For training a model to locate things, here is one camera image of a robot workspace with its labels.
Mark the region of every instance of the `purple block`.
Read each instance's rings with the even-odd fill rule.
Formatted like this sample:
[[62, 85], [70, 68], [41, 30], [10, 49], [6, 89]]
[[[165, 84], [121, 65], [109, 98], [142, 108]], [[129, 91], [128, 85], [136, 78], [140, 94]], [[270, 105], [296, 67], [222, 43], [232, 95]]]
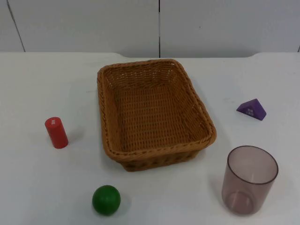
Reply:
[[241, 104], [236, 111], [254, 117], [258, 120], [263, 120], [267, 115], [257, 98]]

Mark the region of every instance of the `green ball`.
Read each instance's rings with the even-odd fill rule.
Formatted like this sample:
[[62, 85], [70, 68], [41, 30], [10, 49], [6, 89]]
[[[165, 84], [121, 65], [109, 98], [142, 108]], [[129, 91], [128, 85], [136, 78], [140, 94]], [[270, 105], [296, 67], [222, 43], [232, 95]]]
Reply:
[[109, 216], [118, 210], [121, 196], [118, 190], [110, 185], [99, 187], [93, 194], [92, 204], [94, 209], [105, 216]]

